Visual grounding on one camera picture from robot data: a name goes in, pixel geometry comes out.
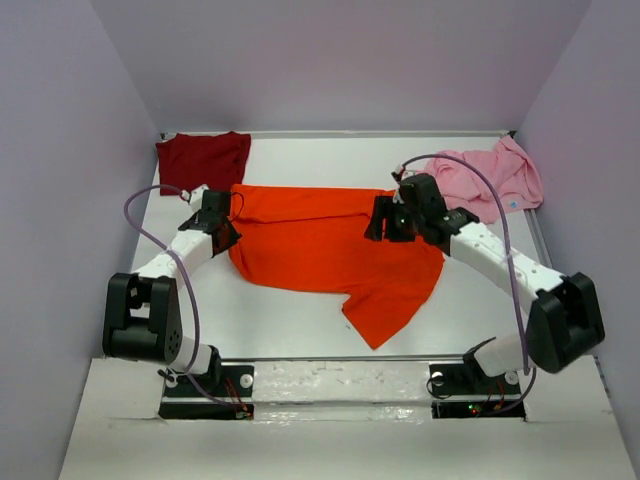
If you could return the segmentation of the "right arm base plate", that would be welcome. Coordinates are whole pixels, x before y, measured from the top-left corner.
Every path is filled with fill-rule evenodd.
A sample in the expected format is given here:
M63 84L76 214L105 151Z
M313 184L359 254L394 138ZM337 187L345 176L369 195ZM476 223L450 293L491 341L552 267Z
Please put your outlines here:
M425 387L436 420L526 418L516 373L488 377L463 363L436 363L429 365Z

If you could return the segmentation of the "orange t-shirt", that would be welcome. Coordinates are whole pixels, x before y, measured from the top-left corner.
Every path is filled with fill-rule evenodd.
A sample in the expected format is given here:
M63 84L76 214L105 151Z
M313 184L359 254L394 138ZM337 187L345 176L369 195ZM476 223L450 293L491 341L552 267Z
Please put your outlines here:
M443 254L422 241L364 235L389 190L236 184L231 215L241 238L230 258L254 284L345 294L342 312L377 349L406 327L441 276Z

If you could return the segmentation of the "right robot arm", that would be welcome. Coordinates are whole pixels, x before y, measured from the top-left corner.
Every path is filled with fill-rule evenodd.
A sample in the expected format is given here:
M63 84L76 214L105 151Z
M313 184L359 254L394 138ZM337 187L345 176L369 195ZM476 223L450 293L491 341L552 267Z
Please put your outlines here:
M556 374L605 338L595 284L588 276L540 265L469 210L448 208L428 174L400 179L394 194L376 196L364 235L404 243L422 238L511 296L518 332L485 340L464 354L460 379L470 391L482 392L497 376L532 367Z

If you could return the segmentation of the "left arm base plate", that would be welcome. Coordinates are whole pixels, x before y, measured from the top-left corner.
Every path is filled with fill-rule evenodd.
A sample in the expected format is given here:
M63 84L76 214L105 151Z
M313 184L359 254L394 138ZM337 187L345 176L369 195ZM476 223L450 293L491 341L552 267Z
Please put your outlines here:
M223 363L221 376L194 375L159 369L163 379L159 416L165 420L252 420L255 368L248 363Z

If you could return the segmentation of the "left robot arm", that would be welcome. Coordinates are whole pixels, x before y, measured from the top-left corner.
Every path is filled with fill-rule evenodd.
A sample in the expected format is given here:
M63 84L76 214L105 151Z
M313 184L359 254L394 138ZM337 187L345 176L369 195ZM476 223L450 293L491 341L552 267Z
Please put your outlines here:
M241 235L231 219L232 194L202 185L177 190L191 216L166 245L133 222L130 225L161 249L131 273L116 273L107 284L102 350L111 358L155 363L186 379L190 387L215 402L222 379L219 350L201 342L200 315L190 275L231 249Z

